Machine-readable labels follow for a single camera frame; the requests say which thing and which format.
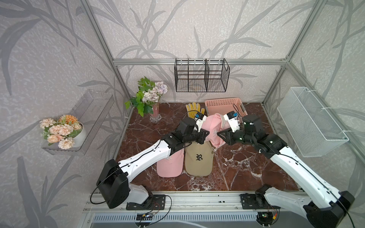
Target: brown marble table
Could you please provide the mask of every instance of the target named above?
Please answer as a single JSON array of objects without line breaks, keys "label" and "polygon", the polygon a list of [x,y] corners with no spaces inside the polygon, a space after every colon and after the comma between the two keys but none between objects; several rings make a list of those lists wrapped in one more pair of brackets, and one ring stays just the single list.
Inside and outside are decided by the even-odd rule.
[{"label": "brown marble table", "polygon": [[[266,132],[272,133],[260,103],[244,103],[248,114],[261,117]],[[117,161],[131,157],[148,148],[166,133],[174,130],[186,113],[185,103],[161,103],[162,119],[157,124],[149,121],[149,115],[141,117],[137,109],[124,136]],[[257,190],[264,183],[280,190],[297,190],[297,185],[279,166],[259,154],[252,146],[223,145],[215,152],[212,173],[207,177],[195,177],[185,171],[174,178],[159,177],[156,164],[140,173],[133,184],[144,185],[151,191],[228,191]]]}]

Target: work glove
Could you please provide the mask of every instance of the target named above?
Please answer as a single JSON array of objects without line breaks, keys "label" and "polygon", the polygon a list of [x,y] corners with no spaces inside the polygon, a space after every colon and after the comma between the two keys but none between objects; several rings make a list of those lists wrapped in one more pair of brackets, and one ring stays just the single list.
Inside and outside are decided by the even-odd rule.
[{"label": "work glove", "polygon": [[200,112],[201,114],[204,114],[204,112],[205,112],[204,108],[200,109],[200,104],[199,103],[195,103],[195,102],[193,102],[193,104],[188,103],[185,106],[186,106],[186,111],[188,112],[188,116],[190,118],[193,118],[193,119],[194,119],[195,114],[197,112]]}]

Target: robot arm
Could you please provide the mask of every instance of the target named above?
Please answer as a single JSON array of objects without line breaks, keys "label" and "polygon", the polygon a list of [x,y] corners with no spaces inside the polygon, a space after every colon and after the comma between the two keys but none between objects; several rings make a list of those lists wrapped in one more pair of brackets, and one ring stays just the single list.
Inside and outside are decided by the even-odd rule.
[{"label": "robot arm", "polygon": [[[237,119],[232,113],[224,117]],[[316,228],[337,227],[354,202],[354,197],[347,191],[340,192],[322,179],[279,136],[267,135],[259,117],[248,115],[244,118],[243,127],[231,121],[231,129],[219,132],[218,136],[229,145],[251,144],[259,153],[279,165],[308,194],[308,197],[298,198],[297,195],[264,185],[256,191],[258,203],[255,203],[266,201],[269,205],[283,207],[307,218]]]},{"label": "robot arm", "polygon": [[209,131],[201,128],[205,119],[206,116],[201,113],[197,113],[195,119],[184,118],[175,131],[164,135],[142,152],[119,162],[114,159],[108,161],[96,183],[108,207],[115,208],[124,201],[137,204],[145,202],[150,196],[148,191],[130,182],[157,161],[186,147],[186,143],[195,141],[203,144],[209,134]]}]

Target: pink hat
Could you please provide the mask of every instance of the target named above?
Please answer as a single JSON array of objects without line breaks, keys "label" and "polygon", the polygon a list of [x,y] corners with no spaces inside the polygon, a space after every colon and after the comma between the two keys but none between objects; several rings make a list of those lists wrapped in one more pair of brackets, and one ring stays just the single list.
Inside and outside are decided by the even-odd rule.
[{"label": "pink hat", "polygon": [[230,128],[229,123],[224,120],[224,117],[221,114],[216,113],[207,116],[207,119],[204,121],[201,128],[209,131],[209,135],[207,135],[205,141],[209,140],[214,147],[219,148],[226,143],[217,135],[219,131]]},{"label": "pink hat", "polygon": [[160,177],[177,177],[183,172],[183,163],[184,149],[181,149],[157,162],[157,174]]}]

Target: white mesh basket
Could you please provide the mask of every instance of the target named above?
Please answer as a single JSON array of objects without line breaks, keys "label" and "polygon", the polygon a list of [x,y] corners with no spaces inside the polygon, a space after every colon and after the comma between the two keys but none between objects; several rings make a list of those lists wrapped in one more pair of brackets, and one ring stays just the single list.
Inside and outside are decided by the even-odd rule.
[{"label": "white mesh basket", "polygon": [[323,156],[349,140],[307,87],[291,87],[277,109],[303,157]]}]

